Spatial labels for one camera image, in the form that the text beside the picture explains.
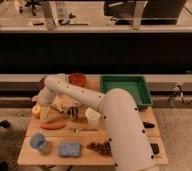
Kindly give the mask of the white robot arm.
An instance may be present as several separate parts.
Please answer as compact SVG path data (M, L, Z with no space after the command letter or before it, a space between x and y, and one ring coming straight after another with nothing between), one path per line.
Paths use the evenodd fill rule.
M49 75L38 95L42 106L50 106L66 94L104 117L116 171L159 171L140 112L132 95L121 88L106 94L70 84L65 74Z

